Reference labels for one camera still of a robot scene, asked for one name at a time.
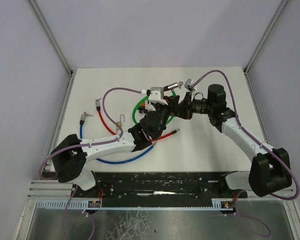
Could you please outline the green cable lock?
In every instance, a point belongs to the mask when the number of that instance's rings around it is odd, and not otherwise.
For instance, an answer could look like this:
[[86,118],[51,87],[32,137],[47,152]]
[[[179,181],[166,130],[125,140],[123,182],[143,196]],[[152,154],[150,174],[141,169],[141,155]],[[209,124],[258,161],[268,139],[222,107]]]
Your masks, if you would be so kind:
[[182,85],[184,83],[182,81],[179,81],[179,82],[173,82],[173,83],[170,83],[164,87],[151,87],[149,90],[142,90],[141,93],[142,94],[145,94],[145,97],[143,97],[137,104],[136,106],[134,107],[134,109],[132,110],[132,121],[137,124],[138,121],[136,120],[136,113],[137,111],[141,110],[142,113],[146,114],[147,111],[146,110],[146,107],[144,106],[144,108],[141,108],[140,107],[143,105],[143,104],[146,104],[146,101],[149,101],[149,104],[160,104],[160,105],[163,105],[163,106],[167,106],[168,105],[168,100],[165,99],[165,94],[164,92],[167,92],[167,91],[171,91],[172,92],[172,97],[175,97],[176,96],[176,93],[174,91],[174,89],[176,88],[181,88]]

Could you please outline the green lock key bunch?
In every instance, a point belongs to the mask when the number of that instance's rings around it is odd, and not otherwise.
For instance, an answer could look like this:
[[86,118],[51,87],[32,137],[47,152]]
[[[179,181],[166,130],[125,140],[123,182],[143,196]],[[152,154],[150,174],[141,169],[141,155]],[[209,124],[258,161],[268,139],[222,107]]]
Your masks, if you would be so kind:
[[181,89],[182,86],[184,85],[184,83],[182,81],[179,81],[179,82],[175,82],[176,83],[176,87]]

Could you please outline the orange padlock with keys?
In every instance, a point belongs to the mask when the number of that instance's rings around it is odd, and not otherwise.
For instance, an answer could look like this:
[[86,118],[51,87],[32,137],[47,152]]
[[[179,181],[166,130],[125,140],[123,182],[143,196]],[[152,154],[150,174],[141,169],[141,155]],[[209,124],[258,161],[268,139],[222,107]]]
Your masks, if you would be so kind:
[[148,104],[149,104],[149,102],[147,100],[144,101],[144,102],[142,102],[139,105],[139,107],[137,108],[138,112],[140,114],[146,114],[146,113],[148,113],[148,111],[149,111]]

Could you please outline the brass padlock with key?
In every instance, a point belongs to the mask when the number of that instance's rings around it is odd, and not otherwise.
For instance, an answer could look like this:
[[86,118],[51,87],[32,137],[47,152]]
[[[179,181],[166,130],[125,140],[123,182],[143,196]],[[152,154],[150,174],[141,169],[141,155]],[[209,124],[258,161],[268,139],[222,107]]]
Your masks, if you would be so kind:
[[116,134],[119,134],[121,130],[123,130],[123,123],[125,122],[125,115],[120,114],[119,115],[119,120],[116,122],[117,127],[116,127]]

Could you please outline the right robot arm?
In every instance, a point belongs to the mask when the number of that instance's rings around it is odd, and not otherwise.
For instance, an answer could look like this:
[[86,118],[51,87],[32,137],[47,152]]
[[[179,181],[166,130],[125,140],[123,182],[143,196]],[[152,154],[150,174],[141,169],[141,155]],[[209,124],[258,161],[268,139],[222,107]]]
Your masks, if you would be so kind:
[[224,177],[217,188],[221,196],[227,198],[236,190],[245,190],[264,197],[292,186],[292,176],[287,170],[290,167],[288,152],[263,143],[244,129],[235,112],[227,106],[222,85],[210,85],[207,97],[201,99],[196,99],[198,92],[190,80],[184,87],[187,92],[178,105],[178,117],[189,120],[194,114],[207,115],[210,124],[230,138],[251,161],[249,171],[235,171]]

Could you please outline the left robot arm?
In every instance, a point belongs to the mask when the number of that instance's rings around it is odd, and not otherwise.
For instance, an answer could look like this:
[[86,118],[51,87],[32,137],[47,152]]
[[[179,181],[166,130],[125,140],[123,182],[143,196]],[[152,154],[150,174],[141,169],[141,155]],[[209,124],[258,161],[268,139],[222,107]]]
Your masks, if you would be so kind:
[[180,97],[165,96],[166,103],[153,103],[155,110],[121,134],[99,139],[83,139],[68,135],[51,153],[56,179],[59,183],[74,183],[88,197],[100,190],[96,177],[86,164],[100,157],[133,153],[151,147],[167,128],[168,118],[177,113]]

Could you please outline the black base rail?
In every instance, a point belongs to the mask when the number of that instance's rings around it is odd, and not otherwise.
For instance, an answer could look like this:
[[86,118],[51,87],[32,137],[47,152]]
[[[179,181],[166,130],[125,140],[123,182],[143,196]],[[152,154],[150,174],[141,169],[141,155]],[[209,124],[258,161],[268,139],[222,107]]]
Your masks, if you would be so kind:
[[213,172],[94,172],[96,185],[77,189],[76,198],[103,199],[124,195],[153,195],[156,192],[193,195],[199,198],[233,198],[238,189],[226,183],[226,171]]

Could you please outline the left aluminium frame post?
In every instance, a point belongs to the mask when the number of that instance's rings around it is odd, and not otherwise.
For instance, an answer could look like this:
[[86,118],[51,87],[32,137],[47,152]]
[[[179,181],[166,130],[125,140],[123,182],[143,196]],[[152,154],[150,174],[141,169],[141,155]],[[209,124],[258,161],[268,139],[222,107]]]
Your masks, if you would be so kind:
[[47,37],[47,40],[49,41],[54,53],[56,54],[58,60],[60,61],[63,69],[65,72],[71,76],[74,72],[72,67],[70,66],[68,60],[66,59],[58,41],[56,40],[42,10],[40,9],[40,6],[38,5],[36,0],[27,0],[26,1],[31,8],[34,16],[36,17],[39,25],[41,26],[45,36]]

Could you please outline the aluminium frame post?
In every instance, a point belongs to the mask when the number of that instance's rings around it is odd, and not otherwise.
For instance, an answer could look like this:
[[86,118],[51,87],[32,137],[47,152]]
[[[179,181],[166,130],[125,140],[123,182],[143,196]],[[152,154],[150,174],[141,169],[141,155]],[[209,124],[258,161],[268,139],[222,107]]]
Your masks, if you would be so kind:
[[271,37],[272,32],[274,31],[276,24],[280,20],[282,14],[284,13],[286,7],[290,3],[290,0],[281,0],[278,7],[276,8],[273,16],[271,17],[269,23],[267,24],[260,40],[258,41],[251,57],[249,58],[247,64],[243,68],[243,73],[248,75],[252,67],[258,60],[259,55],[261,54],[263,48],[265,47],[268,39]]
[[47,37],[47,40],[49,41],[54,53],[56,54],[58,60],[60,61],[63,69],[65,72],[71,76],[74,72],[72,67],[70,66],[68,60],[66,59],[58,41],[56,40],[42,10],[40,9],[40,6],[38,5],[36,0],[27,0],[26,1],[31,8],[34,16],[36,17],[39,25],[41,26],[45,36]]

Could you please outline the right aluminium frame post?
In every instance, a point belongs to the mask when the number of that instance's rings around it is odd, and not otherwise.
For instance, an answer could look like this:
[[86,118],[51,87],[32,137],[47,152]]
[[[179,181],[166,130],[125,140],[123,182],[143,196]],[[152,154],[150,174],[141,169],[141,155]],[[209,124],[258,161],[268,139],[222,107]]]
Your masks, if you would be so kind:
[[249,58],[247,64],[243,68],[243,73],[248,75],[252,67],[258,60],[259,55],[261,54],[263,48],[265,47],[268,39],[271,37],[272,32],[274,31],[276,24],[280,20],[282,14],[284,13],[286,7],[290,3],[290,0],[281,0],[278,7],[276,8],[273,16],[271,17],[269,23],[267,24],[260,40],[258,41],[251,57]]

